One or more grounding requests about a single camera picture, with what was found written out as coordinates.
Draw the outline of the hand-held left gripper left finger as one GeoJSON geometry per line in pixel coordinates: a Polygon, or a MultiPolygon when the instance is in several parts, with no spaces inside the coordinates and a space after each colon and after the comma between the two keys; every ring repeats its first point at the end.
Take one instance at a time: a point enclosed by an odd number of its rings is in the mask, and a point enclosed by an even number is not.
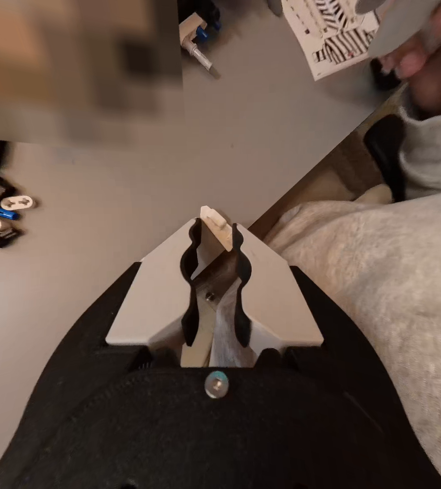
{"type": "Polygon", "coordinates": [[[191,303],[193,272],[182,271],[181,259],[201,240],[201,221],[187,221],[146,255],[106,336],[110,346],[180,348],[186,343],[181,320],[191,303]]]}

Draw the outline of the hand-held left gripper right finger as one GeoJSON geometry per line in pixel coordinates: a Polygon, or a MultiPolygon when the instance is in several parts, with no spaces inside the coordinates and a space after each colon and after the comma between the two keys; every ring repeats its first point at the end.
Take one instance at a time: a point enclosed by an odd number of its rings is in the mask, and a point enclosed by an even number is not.
{"type": "Polygon", "coordinates": [[[236,272],[235,334],[258,357],[266,349],[320,347],[323,336],[289,264],[248,229],[232,228],[236,272]]]}

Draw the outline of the person's right hand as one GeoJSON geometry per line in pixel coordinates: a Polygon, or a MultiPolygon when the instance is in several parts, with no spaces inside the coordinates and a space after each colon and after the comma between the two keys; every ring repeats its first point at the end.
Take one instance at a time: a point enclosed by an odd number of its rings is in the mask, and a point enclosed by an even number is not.
{"type": "Polygon", "coordinates": [[[384,71],[394,71],[407,83],[424,118],[441,115],[441,3],[422,33],[379,60],[384,71]]]}

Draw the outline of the partly built lego model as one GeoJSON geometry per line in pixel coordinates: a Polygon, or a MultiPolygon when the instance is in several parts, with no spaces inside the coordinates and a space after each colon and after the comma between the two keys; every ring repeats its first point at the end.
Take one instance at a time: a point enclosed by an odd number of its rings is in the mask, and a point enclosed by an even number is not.
{"type": "Polygon", "coordinates": [[[201,51],[199,44],[209,40],[211,30],[221,28],[220,11],[214,1],[177,1],[181,48],[196,60],[213,78],[220,75],[201,51]]]}

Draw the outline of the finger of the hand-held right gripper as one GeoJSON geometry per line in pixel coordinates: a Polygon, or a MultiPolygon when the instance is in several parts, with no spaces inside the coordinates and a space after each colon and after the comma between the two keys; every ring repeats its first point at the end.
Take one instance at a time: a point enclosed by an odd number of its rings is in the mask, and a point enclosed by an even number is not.
{"type": "Polygon", "coordinates": [[[376,11],[380,25],[368,48],[369,58],[395,51],[428,24],[440,1],[386,1],[376,11]]]}

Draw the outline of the zebra print paper sheet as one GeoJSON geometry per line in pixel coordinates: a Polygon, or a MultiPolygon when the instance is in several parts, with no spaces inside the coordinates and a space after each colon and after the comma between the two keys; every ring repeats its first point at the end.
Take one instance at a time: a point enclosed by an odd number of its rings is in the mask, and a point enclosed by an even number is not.
{"type": "Polygon", "coordinates": [[[282,1],[283,15],[302,48],[314,81],[368,58],[379,26],[375,10],[357,1],[282,1]]]}

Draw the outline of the person's right forearm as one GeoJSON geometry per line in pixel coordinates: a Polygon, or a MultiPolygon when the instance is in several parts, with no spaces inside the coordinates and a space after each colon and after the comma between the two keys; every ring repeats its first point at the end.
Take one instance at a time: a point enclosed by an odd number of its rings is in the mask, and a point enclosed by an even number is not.
{"type": "Polygon", "coordinates": [[[441,115],[424,118],[407,86],[400,95],[399,115],[405,129],[399,150],[405,199],[441,193],[441,115]]]}

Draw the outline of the white lego piece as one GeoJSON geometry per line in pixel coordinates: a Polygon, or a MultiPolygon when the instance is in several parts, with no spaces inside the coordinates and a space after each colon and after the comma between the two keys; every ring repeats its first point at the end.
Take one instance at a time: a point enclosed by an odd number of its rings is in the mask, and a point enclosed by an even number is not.
{"type": "Polygon", "coordinates": [[[200,208],[200,218],[227,252],[233,250],[233,232],[228,221],[209,206],[200,208]]]}

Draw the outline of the grey disc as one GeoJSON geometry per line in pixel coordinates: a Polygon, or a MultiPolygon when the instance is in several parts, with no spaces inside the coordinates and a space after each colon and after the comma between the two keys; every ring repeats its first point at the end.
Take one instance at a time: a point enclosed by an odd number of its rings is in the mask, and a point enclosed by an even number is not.
{"type": "Polygon", "coordinates": [[[356,1],[355,13],[364,15],[366,13],[379,9],[386,1],[385,0],[360,0],[356,1]]]}

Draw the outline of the person's grey hoodie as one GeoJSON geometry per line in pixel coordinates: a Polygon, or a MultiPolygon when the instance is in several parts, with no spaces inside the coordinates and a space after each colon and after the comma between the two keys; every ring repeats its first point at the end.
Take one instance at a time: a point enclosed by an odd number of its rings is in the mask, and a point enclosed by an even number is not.
{"type": "Polygon", "coordinates": [[[370,341],[441,474],[441,193],[387,205],[299,205],[265,243],[370,341]]]}

